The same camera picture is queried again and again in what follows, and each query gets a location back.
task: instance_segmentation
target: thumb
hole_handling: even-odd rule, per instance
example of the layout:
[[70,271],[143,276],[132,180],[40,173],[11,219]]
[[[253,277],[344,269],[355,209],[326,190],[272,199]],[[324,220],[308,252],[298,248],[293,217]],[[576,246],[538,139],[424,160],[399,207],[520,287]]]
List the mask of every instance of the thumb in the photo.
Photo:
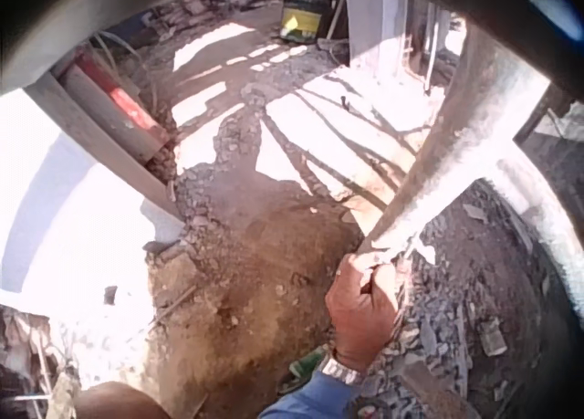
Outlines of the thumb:
[[373,272],[371,300],[375,309],[398,309],[395,298],[395,268],[393,264],[379,266]]

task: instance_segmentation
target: concrete pillar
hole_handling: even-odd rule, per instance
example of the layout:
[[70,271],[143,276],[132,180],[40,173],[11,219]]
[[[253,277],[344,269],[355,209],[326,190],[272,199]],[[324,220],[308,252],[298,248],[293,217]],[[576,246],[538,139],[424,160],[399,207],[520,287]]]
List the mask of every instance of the concrete pillar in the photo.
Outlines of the concrete pillar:
[[347,0],[350,66],[380,83],[402,68],[408,0]]

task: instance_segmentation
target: red object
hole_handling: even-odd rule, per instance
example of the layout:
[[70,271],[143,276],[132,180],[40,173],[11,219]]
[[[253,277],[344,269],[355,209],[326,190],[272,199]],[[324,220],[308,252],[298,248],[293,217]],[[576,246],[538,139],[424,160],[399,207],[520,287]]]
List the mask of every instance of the red object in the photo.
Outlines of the red object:
[[168,133],[163,129],[150,113],[144,110],[121,85],[113,78],[110,73],[102,68],[90,54],[83,53],[77,57],[76,63],[103,91],[105,91],[111,100],[122,110],[128,117],[135,122],[141,129],[147,131],[162,143],[169,140]]

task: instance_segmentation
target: wire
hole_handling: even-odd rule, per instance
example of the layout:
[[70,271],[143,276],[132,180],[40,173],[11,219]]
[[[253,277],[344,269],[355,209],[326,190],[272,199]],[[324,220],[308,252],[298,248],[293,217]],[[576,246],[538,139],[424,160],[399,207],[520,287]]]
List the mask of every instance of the wire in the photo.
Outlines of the wire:
[[140,66],[142,66],[142,68],[146,72],[146,76],[148,77],[148,81],[150,82],[150,88],[151,88],[151,94],[152,94],[152,111],[155,114],[157,106],[158,106],[158,99],[157,99],[157,95],[156,95],[156,84],[154,83],[154,80],[152,79],[152,74],[150,73],[150,70],[146,67],[144,60],[142,60],[141,55],[138,53],[138,51],[136,49],[131,47],[130,44],[128,42],[126,42],[123,38],[118,37],[115,34],[109,33],[107,31],[99,31],[99,34],[108,38],[109,40],[116,42],[118,45],[125,47],[126,49],[128,49],[130,51],[131,54],[136,56],[136,58],[139,60]]
[[106,57],[108,58],[109,65],[111,66],[111,68],[115,72],[116,77],[119,77],[120,73],[118,72],[118,68],[116,67],[116,62],[113,59],[113,56],[111,55],[111,51],[108,48],[108,46],[106,45],[106,42],[104,42],[103,38],[101,38],[101,36],[97,33],[94,35],[94,37],[98,41],[99,45],[101,46],[101,49],[103,49],[103,51],[106,53]]

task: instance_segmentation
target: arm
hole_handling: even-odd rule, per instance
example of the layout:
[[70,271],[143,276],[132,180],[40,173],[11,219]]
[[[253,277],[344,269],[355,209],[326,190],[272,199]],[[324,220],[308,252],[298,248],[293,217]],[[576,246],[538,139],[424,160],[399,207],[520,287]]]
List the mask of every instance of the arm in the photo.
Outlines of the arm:
[[263,418],[339,418],[345,406],[359,394],[351,387],[331,376],[314,372],[310,382],[297,392],[284,396],[265,409]]
[[[326,297],[335,326],[336,346],[333,356],[325,360],[336,361],[362,376],[390,340],[397,311],[393,266],[378,267],[375,260],[374,254],[344,257]],[[343,410],[359,394],[360,387],[326,374],[326,366],[322,369],[324,373],[314,372],[307,385],[283,397],[259,417],[342,417]]]

